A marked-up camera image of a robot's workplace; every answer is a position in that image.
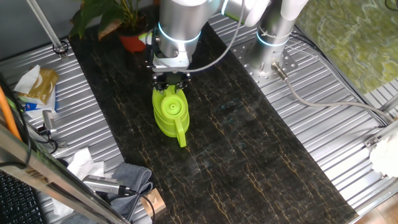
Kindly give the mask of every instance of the blue light ring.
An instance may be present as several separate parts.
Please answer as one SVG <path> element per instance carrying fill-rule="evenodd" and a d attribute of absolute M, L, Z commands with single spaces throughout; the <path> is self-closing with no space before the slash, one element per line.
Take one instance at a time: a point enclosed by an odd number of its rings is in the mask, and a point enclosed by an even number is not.
<path fill-rule="evenodd" d="M 265 42 L 263 39 L 261 39 L 261 37 L 260 37 L 260 35 L 259 35 L 258 32 L 257 32 L 257 38 L 258 38 L 258 39 L 260 40 L 260 42 L 262 42 L 263 44 L 268 45 L 268 46 L 271 46 L 271 47 L 280 47 L 280 46 L 282 46 L 282 45 L 285 45 L 285 44 L 287 43 L 287 41 L 289 40 L 289 39 L 287 39 L 284 43 L 281 43 L 281 44 L 270 44 L 270 43 Z"/>
<path fill-rule="evenodd" d="M 221 14 L 224 15 L 225 13 L 225 9 L 226 9 L 226 5 L 228 4 L 228 0 L 224 0 L 224 4 L 223 4 L 223 8 L 221 9 Z"/>
<path fill-rule="evenodd" d="M 160 22 L 159 22 L 159 30 L 160 30 L 160 32 L 163 34 L 163 36 L 165 36 L 167 39 L 171 40 L 172 42 L 179 43 L 179 44 L 187 44 L 187 43 L 196 41 L 197 39 L 199 39 L 199 36 L 200 36 L 200 34 L 201 34 L 201 31 L 200 31 L 199 34 L 198 34 L 195 38 L 193 38 L 193 39 L 191 39 L 191 40 L 177 40 L 177 39 L 174 39 L 173 37 L 167 35 L 167 34 L 163 31 L 162 27 L 160 26 Z"/>

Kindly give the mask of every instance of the metal grating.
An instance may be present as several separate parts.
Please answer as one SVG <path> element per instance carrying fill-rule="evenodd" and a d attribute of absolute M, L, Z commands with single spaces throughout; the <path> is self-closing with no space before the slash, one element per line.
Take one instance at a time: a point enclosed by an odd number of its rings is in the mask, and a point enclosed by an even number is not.
<path fill-rule="evenodd" d="M 69 49 L 68 56 L 69 59 L 60 60 L 52 51 L 52 45 L 49 45 L 0 62 L 0 72 L 7 84 L 14 88 L 21 76 L 32 66 L 54 69 L 59 75 L 56 86 L 59 107 L 54 115 L 57 134 L 53 138 L 68 144 L 67 150 L 58 150 L 54 156 L 68 159 L 77 150 L 88 147 L 93 160 L 104 161 L 105 172 L 112 174 L 124 159 L 73 49 Z M 26 118 L 35 127 L 43 124 L 42 118 Z M 39 198 L 47 221 L 60 223 L 63 217 L 53 214 L 51 198 L 43 193 L 39 193 Z"/>
<path fill-rule="evenodd" d="M 217 14 L 210 24 L 228 45 L 237 22 Z M 240 28 L 232 50 L 242 51 L 243 45 L 248 46 L 253 41 L 255 33 L 256 29 Z M 298 69 L 290 73 L 289 78 L 301 97 L 319 103 L 359 101 L 351 88 L 342 84 L 337 71 L 324 66 L 317 58 L 328 62 L 309 46 L 295 39 L 290 39 L 287 45 L 313 55 L 286 47 L 298 64 Z M 351 106 L 307 107 L 292 96 L 280 78 L 259 80 L 265 78 L 253 77 L 259 81 L 257 83 L 274 109 L 359 215 L 398 192 L 397 179 L 381 179 L 380 174 L 371 169 L 369 151 L 363 142 L 380 130 L 380 124 L 366 110 Z"/>
<path fill-rule="evenodd" d="M 396 95 L 398 95 L 398 78 L 370 93 L 365 94 L 365 97 L 373 104 L 373 106 L 380 108 Z M 389 111 L 389 114 L 393 118 L 398 117 L 398 106 Z"/>

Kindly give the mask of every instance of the white tissue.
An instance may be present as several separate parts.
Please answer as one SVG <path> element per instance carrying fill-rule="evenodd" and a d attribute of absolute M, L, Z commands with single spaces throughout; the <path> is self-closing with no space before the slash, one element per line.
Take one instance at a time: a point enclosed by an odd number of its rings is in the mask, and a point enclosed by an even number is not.
<path fill-rule="evenodd" d="M 87 175 L 104 176 L 104 162 L 94 162 L 88 148 L 80 149 L 73 156 L 73 161 L 69 164 L 68 170 L 75 174 L 80 180 Z M 73 209 L 63 203 L 53 200 L 54 215 L 69 215 Z"/>
<path fill-rule="evenodd" d="M 36 65 L 33 69 L 27 72 L 17 83 L 14 88 L 14 91 L 19 93 L 28 94 L 33 87 L 33 84 L 36 82 L 37 77 L 39 77 L 40 66 Z"/>
<path fill-rule="evenodd" d="M 398 177 L 398 134 L 379 142 L 369 160 L 375 171 L 388 177 Z"/>

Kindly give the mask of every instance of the potted plant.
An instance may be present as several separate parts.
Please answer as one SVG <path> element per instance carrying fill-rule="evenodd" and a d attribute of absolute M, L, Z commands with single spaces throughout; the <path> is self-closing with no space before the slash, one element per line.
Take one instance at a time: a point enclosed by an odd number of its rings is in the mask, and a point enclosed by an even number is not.
<path fill-rule="evenodd" d="M 73 28 L 69 37 L 83 37 L 90 21 L 102 16 L 98 29 L 98 39 L 101 40 L 110 32 L 117 30 L 123 46 L 130 52 L 140 52 L 145 44 L 139 40 L 147 26 L 145 15 L 138 13 L 140 0 L 82 0 L 80 10 L 72 20 Z"/>

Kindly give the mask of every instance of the green carpet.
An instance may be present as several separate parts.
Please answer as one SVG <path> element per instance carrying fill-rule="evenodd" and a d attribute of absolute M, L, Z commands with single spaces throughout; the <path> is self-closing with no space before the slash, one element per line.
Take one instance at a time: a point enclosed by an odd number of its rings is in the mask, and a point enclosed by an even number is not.
<path fill-rule="evenodd" d="M 398 78 L 398 12 L 384 0 L 309 0 L 297 25 L 362 93 Z"/>

